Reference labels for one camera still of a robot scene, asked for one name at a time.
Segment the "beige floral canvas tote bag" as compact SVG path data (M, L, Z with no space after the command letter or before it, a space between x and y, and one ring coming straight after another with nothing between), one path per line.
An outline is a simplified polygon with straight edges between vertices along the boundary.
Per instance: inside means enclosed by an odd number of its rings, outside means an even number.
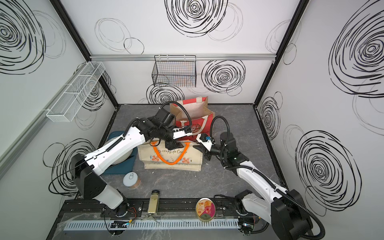
M168 150L164 142L145 143L138 146L139 159L147 170L201 171L203 153L194 148L197 144L191 141L181 144L181 148Z

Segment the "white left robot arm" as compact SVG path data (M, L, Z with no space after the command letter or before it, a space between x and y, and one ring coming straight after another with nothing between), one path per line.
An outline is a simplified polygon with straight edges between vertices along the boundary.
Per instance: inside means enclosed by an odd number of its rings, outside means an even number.
M126 160L134 148L151 139L164 141L169 150L181 148L177 140L191 135L192 130L190 126L172 126L174 118L174 115L161 108L155 116L133 119L120 136L98 150L86 155L74 155L71 159L71 176L83 198L101 202L117 217L125 216L129 210L128 200L107 184L101 175L110 166Z

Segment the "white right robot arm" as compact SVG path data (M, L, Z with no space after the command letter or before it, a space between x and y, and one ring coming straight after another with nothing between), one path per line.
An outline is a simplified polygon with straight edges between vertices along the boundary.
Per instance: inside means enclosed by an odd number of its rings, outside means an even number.
M240 197L240 205L246 212L265 220L281 240L307 236L313 223L303 197L296 190L289 191L279 186L259 171L238 150L233 134L222 133L218 145L207 134L199 134L197 141L205 157L217 156L226 170L245 180L256 191L254 194L243 193Z

